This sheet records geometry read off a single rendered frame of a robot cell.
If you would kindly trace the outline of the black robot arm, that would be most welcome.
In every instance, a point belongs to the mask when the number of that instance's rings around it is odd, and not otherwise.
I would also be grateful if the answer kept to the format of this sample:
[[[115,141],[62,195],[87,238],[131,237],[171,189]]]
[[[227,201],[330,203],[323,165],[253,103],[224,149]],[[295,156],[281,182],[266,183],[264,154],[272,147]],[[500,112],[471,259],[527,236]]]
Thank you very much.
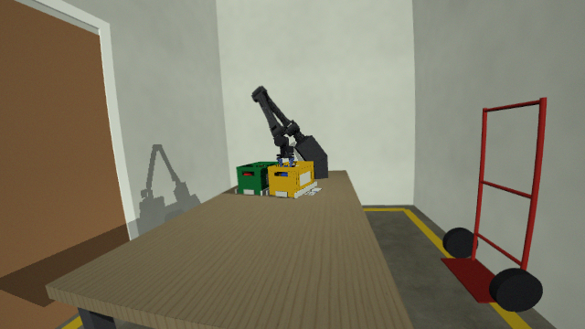
[[[270,96],[267,93],[267,90],[264,87],[259,86],[254,92],[252,92],[251,97],[255,102],[259,102],[259,104],[262,108],[262,111],[263,111],[263,113],[264,113],[264,115],[269,123],[269,127],[271,129],[271,134],[274,137],[273,138],[274,144],[276,146],[280,147],[281,154],[286,154],[287,156],[292,156],[293,152],[294,152],[293,146],[286,146],[286,145],[289,145],[289,138],[285,137],[284,135],[287,134],[289,137],[294,135],[294,139],[297,142],[296,146],[298,146],[299,144],[304,142],[306,139],[308,139],[308,137],[307,137],[308,135],[304,136],[300,132],[300,127],[298,126],[298,124],[294,120],[290,121],[289,119],[287,119],[285,117],[285,115],[282,113],[282,111],[272,101],[272,99],[270,98]],[[282,122],[283,126],[281,126],[278,123],[274,114]],[[290,125],[290,126],[287,127],[288,125]]]

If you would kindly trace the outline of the green crate with dividers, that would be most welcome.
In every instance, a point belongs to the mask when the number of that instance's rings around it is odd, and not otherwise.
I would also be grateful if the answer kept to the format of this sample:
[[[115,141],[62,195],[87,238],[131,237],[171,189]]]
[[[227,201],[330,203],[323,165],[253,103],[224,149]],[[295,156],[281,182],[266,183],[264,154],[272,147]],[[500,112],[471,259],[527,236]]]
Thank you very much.
[[[260,164],[264,166],[259,167]],[[278,164],[278,162],[257,162],[237,166],[239,193],[244,194],[243,189],[251,189],[255,190],[255,195],[260,195],[261,190],[269,187],[268,166]],[[250,172],[252,175],[244,175],[242,171]]]

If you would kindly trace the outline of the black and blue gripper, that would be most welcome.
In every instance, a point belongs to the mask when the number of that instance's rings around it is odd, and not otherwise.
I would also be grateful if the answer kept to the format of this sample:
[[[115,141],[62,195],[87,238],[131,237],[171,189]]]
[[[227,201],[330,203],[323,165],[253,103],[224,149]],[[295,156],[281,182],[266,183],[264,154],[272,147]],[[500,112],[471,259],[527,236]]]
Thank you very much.
[[[290,165],[290,167],[292,167],[292,164],[293,164],[293,161],[294,161],[294,156],[287,156],[286,154],[277,154],[277,156],[279,156],[279,157],[276,157],[276,158],[277,158],[277,161],[278,161],[280,167],[282,167],[282,165],[281,165],[282,164],[282,158],[289,158],[289,165]]]

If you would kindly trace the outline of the white pick list paper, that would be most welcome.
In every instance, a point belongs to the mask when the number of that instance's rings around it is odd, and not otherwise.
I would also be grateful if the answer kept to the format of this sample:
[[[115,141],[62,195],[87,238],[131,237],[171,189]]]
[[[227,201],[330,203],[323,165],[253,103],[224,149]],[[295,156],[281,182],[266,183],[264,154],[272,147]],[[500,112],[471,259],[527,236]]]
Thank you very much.
[[[320,191],[322,188],[314,188],[313,190],[309,191],[308,193],[306,193],[306,195],[314,195],[315,193],[317,193],[318,191]]]

